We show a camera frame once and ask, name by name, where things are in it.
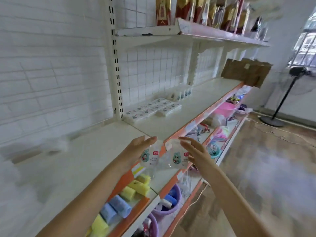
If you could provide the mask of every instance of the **fan pole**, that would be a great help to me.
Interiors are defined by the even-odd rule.
[[[283,121],[280,121],[278,119],[275,119],[276,115],[278,114],[281,106],[283,105],[283,102],[285,101],[285,99],[287,98],[287,96],[289,95],[292,87],[294,86],[295,82],[298,80],[300,76],[297,75],[294,77],[292,83],[290,84],[290,87],[288,88],[288,90],[286,91],[285,93],[285,96],[283,97],[281,103],[279,104],[278,108],[276,109],[276,111],[274,112],[273,116],[272,117],[269,117],[269,116],[261,116],[259,119],[267,124],[267,125],[270,125],[270,126],[276,126],[276,127],[283,127],[284,126],[284,122]]]

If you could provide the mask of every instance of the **standing fan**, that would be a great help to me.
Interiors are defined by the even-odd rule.
[[[306,67],[292,67],[289,71],[289,74],[293,78],[289,78],[288,80],[280,83],[281,90],[285,90],[287,88],[287,91],[278,108],[274,112],[273,116],[261,116],[259,118],[263,123],[267,125],[275,127],[284,126],[284,122],[275,119],[275,117],[289,93],[292,95],[303,95],[311,92],[316,88],[316,77],[311,71],[307,70]]]

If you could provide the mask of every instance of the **tiled floor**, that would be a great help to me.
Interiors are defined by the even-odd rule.
[[[251,115],[251,119],[259,122],[256,115]],[[316,145],[315,131],[291,125],[283,130],[302,135]],[[246,121],[220,167],[274,236],[315,236],[315,147],[294,134]],[[172,236],[231,237],[235,234],[208,187]]]

